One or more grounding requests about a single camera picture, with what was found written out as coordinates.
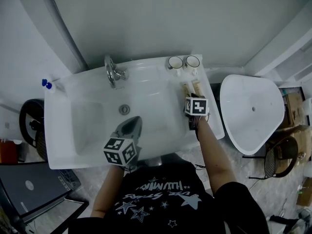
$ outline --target chair leg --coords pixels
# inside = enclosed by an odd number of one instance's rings
[[[259,180],[265,180],[268,179],[268,177],[248,177],[250,179],[259,179]]]
[[[265,158],[262,156],[243,156],[243,158]]]

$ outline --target faucet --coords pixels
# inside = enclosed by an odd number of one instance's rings
[[[104,62],[108,81],[111,87],[116,89],[116,80],[119,80],[120,78],[123,80],[128,79],[129,74],[127,72],[127,69],[118,69],[109,55],[105,55]]]

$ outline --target sink drain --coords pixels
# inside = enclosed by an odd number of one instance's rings
[[[119,112],[122,114],[122,115],[127,115],[128,113],[130,113],[130,107],[126,104],[124,105],[121,105],[119,107]]]

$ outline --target marble floor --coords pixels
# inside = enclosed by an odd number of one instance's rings
[[[287,218],[297,217],[297,188],[303,181],[303,165],[296,166],[284,178],[267,180],[248,179],[248,176],[264,176],[263,160],[243,159],[242,154],[233,146],[227,136],[219,142],[231,161],[236,179],[250,189],[250,193],[262,208],[265,216],[279,215],[282,212]],[[186,152],[178,152],[177,154],[192,164],[204,165],[200,147]],[[40,157],[35,149],[29,148],[25,161],[40,161]],[[80,216],[89,217],[94,199],[107,175],[108,168],[75,169],[74,172],[81,181],[81,187],[74,192],[73,196],[90,202],[89,207]],[[210,185],[206,170],[199,170],[197,174],[208,191]],[[75,203],[65,201],[39,216],[29,225],[38,234],[48,234],[74,212],[78,206]]]

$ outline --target white sink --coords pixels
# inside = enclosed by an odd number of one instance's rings
[[[265,78],[225,77],[220,107],[231,141],[245,155],[255,154],[284,118],[283,97],[278,87]]]
[[[202,56],[196,55],[202,62]],[[127,81],[117,81],[112,89],[105,67],[61,79],[66,90],[45,95],[45,135],[49,165],[52,169],[84,168],[106,165],[102,151],[105,140],[128,118],[141,116],[142,147],[139,159],[152,158],[199,145],[195,133],[188,130],[183,114],[184,94],[181,83],[200,80],[209,99],[209,124],[217,138],[224,137],[215,99],[202,65],[196,77],[182,71],[171,75],[165,67],[167,58],[136,60],[117,64],[129,71]],[[121,105],[130,113],[122,115]]]

